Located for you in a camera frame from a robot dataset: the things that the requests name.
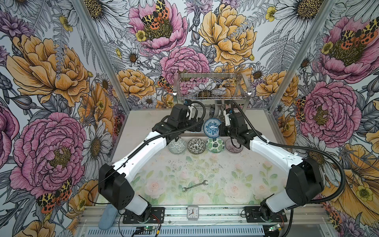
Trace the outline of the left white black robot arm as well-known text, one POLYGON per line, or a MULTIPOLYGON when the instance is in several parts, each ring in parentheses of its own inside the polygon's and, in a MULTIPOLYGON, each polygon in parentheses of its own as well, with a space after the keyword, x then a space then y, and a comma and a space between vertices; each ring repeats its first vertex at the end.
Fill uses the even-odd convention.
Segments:
POLYGON ((157 123, 147 137, 127 156, 99 171, 99 193, 117 210, 126 209, 143 221, 151 214, 151 204, 135 193, 131 186, 140 169, 160 150, 186 130, 202 126, 203 118, 193 125, 177 129, 167 121, 157 123))

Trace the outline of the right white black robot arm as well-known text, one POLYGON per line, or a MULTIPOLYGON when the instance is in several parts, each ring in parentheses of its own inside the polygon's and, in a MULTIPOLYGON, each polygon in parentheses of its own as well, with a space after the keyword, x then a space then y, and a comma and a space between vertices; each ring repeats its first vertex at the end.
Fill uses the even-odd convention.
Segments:
POLYGON ((273 145, 260 132, 249 130, 245 124, 236 128, 221 124, 219 134, 237 140, 238 144, 265 157, 288 175, 285 190, 261 202, 261 215, 304 206, 324 190, 322 175, 314 160, 304 159, 280 145, 273 145))

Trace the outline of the black floral pattern bowl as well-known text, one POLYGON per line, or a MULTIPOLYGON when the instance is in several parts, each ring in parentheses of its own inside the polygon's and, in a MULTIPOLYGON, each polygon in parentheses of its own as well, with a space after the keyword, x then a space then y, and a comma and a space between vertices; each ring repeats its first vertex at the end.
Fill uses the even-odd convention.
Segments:
POLYGON ((187 149, 194 155, 202 154, 206 149, 206 143, 200 138, 193 138, 188 142, 187 149))

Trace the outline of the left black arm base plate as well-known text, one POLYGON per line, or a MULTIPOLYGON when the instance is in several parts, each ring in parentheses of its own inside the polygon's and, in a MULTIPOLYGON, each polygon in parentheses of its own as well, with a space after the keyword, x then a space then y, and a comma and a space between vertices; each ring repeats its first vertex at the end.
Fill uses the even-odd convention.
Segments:
POLYGON ((123 224, 163 224, 165 218, 164 207, 148 207, 142 215, 126 210, 123 215, 123 224))

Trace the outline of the dark blue petal bowl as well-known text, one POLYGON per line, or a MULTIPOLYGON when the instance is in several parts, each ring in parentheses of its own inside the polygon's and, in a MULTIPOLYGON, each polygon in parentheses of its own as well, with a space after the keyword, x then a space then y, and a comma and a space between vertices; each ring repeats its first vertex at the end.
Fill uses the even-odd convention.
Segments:
POLYGON ((217 118, 220 114, 220 108, 217 105, 211 105, 209 110, 209 118, 217 118))

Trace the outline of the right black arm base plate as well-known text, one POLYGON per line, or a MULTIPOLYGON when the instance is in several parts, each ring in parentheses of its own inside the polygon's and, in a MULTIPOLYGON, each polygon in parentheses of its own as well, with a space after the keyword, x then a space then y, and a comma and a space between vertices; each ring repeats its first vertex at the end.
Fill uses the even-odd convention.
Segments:
POLYGON ((248 223, 285 223, 288 221, 284 210, 274 213, 271 210, 261 206, 245 206, 242 211, 242 216, 245 217, 248 223))

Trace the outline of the blue white floral bowl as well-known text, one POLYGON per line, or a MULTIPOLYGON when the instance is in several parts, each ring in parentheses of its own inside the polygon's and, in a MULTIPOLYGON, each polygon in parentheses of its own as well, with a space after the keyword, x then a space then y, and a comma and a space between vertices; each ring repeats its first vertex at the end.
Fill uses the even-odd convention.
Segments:
POLYGON ((208 119, 203 125, 203 131, 205 135, 209 138, 217 138, 219 137, 219 126, 222 122, 217 118, 208 119))

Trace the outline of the green geometric pattern bowl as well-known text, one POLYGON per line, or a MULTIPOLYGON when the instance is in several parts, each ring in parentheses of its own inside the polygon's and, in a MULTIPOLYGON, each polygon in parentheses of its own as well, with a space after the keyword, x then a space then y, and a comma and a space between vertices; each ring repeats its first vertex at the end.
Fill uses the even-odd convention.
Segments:
POLYGON ((182 138, 179 138, 177 141, 173 140, 168 144, 168 149, 175 155, 182 154, 187 149, 187 142, 182 138))

